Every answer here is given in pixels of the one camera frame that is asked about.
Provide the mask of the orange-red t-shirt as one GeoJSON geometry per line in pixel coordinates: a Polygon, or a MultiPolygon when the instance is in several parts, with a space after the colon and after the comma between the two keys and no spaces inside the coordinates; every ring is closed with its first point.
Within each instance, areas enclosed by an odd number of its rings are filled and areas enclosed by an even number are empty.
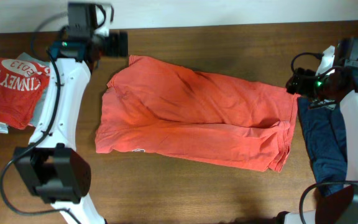
{"type": "Polygon", "coordinates": [[[96,152],[146,152],[279,172],[290,153],[296,95],[132,55],[102,97],[96,152]]]}

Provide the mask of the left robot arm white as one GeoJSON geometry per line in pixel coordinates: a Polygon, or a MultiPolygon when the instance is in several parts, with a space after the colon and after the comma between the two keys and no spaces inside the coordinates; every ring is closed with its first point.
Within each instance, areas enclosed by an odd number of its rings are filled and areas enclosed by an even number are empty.
{"type": "Polygon", "coordinates": [[[107,2],[69,2],[68,24],[47,49],[50,81],[39,122],[14,165],[29,193],[52,206],[67,223],[105,223],[90,197],[91,168],[76,151],[81,101],[102,56],[126,57],[125,32],[111,32],[107,2]]]}

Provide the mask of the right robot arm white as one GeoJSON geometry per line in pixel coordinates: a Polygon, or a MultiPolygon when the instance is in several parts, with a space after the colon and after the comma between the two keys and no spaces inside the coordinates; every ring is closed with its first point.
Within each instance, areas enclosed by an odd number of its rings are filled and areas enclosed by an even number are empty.
{"type": "Polygon", "coordinates": [[[323,72],[294,69],[286,88],[288,93],[315,100],[313,109],[333,103],[339,105],[346,127],[346,179],[309,186],[300,198],[298,212],[278,215],[282,223],[358,223],[358,39],[342,39],[337,55],[332,58],[332,65],[323,72]],[[344,188],[325,198],[315,210],[305,212],[303,202],[307,194],[330,185],[343,185],[344,188]]]}

